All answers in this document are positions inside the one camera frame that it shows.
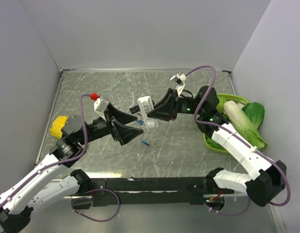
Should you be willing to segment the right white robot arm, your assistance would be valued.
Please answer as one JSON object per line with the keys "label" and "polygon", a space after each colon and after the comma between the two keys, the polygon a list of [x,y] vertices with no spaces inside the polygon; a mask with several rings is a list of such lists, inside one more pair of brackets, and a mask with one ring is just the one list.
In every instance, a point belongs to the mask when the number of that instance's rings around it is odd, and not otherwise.
{"label": "right white robot arm", "polygon": [[201,87],[195,98],[179,95],[177,90],[170,88],[147,116],[170,121],[175,120],[179,113],[193,114],[201,132],[226,149],[246,170],[245,174],[241,174],[216,168],[207,175],[207,189],[211,193],[218,193],[221,189],[246,193],[251,201],[264,207],[288,189],[286,165],[280,160],[274,162],[263,156],[240,136],[217,111],[218,104],[213,87]]}

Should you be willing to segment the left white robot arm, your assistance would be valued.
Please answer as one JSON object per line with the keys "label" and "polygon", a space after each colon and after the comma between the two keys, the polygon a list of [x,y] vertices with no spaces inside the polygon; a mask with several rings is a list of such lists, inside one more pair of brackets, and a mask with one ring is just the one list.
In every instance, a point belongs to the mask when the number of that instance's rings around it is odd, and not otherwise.
{"label": "left white robot arm", "polygon": [[104,117],[87,124],[83,115],[69,117],[62,137],[44,159],[20,182],[0,194],[0,225],[5,233],[18,233],[30,222],[33,214],[65,196],[85,195],[91,186],[90,177],[81,169],[71,172],[58,183],[50,184],[57,175],[74,165],[86,153],[89,142],[111,135],[122,146],[143,133],[130,127],[137,117],[108,104]]}

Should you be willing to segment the white remote control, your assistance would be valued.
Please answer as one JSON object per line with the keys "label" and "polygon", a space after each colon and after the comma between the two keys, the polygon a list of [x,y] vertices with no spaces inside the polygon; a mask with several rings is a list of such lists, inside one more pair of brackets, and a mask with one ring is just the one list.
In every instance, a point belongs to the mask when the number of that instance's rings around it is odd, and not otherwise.
{"label": "white remote control", "polygon": [[145,123],[145,126],[148,130],[156,129],[159,127],[158,121],[154,118],[150,118],[147,116],[149,112],[154,110],[153,102],[150,96],[144,96],[138,98],[138,106],[140,108],[140,112]]}

